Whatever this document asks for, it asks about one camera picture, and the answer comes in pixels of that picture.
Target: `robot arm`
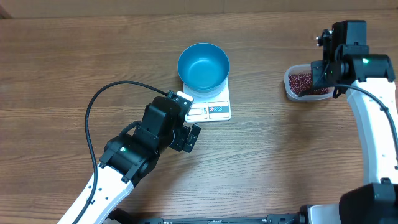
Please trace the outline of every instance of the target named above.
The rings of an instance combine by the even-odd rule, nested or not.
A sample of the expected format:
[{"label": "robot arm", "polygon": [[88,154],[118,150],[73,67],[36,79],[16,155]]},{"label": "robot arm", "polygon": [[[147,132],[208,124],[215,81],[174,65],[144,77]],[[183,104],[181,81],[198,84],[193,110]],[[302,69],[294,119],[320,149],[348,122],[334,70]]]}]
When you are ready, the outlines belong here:
[{"label": "robot arm", "polygon": [[[334,98],[346,94],[363,149],[364,186],[344,194],[339,204],[311,206],[306,211],[308,222],[397,223],[398,114],[391,61],[387,55],[369,54],[365,21],[337,22],[317,40],[323,46],[323,60],[312,62],[313,85],[338,86]],[[373,98],[340,84],[372,94],[388,108],[393,123]]]},{"label": "robot arm", "polygon": [[[156,97],[146,106],[142,122],[133,122],[105,146],[98,165],[96,192],[78,223],[101,224],[127,197],[139,181],[152,171],[167,147],[191,152],[200,128],[183,125],[193,98],[182,92]],[[134,134],[127,134],[136,127]],[[94,174],[59,224],[71,224],[85,206],[92,191]]]},{"label": "robot arm", "polygon": [[[368,78],[366,82],[356,80],[351,85],[377,96],[389,108],[397,126],[394,82],[389,82],[386,78]],[[380,110],[380,106],[365,94],[347,90],[346,95],[354,113],[362,145],[364,185],[381,183],[387,179],[393,184],[398,184],[396,151],[387,117]]]}]

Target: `clear plastic container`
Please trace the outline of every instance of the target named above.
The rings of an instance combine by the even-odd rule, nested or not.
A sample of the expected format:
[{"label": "clear plastic container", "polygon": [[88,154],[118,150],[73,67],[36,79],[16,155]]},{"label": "clear plastic container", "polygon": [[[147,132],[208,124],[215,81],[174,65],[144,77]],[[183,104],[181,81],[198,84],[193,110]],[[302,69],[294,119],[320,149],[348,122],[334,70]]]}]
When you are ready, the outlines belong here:
[{"label": "clear plastic container", "polygon": [[285,73],[284,82],[285,82],[286,95],[287,95],[288,99],[290,99],[291,101],[296,101],[296,102],[307,102],[307,101],[315,101],[315,100],[324,100],[324,99],[331,98],[333,96],[333,88],[329,88],[329,93],[327,93],[327,94],[307,95],[307,96],[299,97],[297,94],[295,94],[290,89],[289,75],[300,74],[300,73],[311,73],[311,65],[309,65],[309,64],[294,65],[294,66],[290,67]]}]

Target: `white scale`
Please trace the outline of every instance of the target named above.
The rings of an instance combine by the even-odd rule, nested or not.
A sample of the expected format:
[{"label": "white scale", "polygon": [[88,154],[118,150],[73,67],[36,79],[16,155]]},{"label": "white scale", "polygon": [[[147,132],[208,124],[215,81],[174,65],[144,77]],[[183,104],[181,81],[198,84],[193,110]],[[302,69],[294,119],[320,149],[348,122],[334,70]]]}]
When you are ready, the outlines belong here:
[{"label": "white scale", "polygon": [[193,97],[191,110],[185,116],[188,123],[229,121],[231,119],[231,101],[229,100],[228,80],[220,92],[215,89],[209,93],[198,93],[183,84],[183,92]]}]

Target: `wood grain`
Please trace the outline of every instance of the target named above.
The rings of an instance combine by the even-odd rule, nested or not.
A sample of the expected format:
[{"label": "wood grain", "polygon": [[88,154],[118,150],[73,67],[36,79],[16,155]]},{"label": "wood grain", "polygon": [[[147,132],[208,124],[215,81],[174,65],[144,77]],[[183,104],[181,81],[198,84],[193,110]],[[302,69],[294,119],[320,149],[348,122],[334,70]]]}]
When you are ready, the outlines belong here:
[{"label": "wood grain", "polygon": [[0,0],[6,18],[397,9],[396,0]]},{"label": "wood grain", "polygon": [[[107,83],[181,90],[180,53],[196,42],[231,61],[232,119],[201,124],[191,154],[167,150],[120,207],[164,218],[252,217],[333,203],[361,186],[362,155],[342,96],[290,102],[285,71],[319,60],[333,22],[368,21],[371,52],[398,65],[396,11],[273,12],[0,21],[0,223],[56,223],[87,183],[84,114]],[[95,102],[96,156],[157,94],[116,86]]]}]

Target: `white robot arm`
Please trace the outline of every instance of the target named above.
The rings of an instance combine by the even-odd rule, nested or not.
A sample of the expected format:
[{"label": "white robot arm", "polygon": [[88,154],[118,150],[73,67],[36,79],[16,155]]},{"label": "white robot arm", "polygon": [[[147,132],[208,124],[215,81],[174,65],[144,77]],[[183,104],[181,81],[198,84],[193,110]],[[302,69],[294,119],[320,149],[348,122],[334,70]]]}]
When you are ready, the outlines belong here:
[{"label": "white robot arm", "polygon": [[[111,83],[100,89],[91,100],[86,113],[89,147],[92,145],[88,134],[88,114],[92,102],[103,90],[122,83],[136,84],[131,81]],[[160,154],[167,147],[176,151],[191,152],[200,128],[195,124],[188,128],[183,122],[193,98],[182,92],[175,94],[170,91],[164,95],[166,97],[158,96],[146,106],[142,122],[131,123],[119,136],[106,144],[104,154],[99,159],[100,164],[96,166],[97,170],[58,224],[102,224],[116,205],[154,169]],[[136,130],[131,136],[127,132],[134,127]]]},{"label": "white robot arm", "polygon": [[[386,78],[368,78],[366,82],[355,81],[352,85],[377,96],[389,108],[394,124],[398,124],[394,82]],[[359,91],[347,90],[346,96],[361,140],[364,185],[381,184],[384,179],[398,184],[396,150],[386,115],[380,110],[380,105]],[[314,205],[308,209],[308,219],[312,224],[341,224],[339,204]]]}]

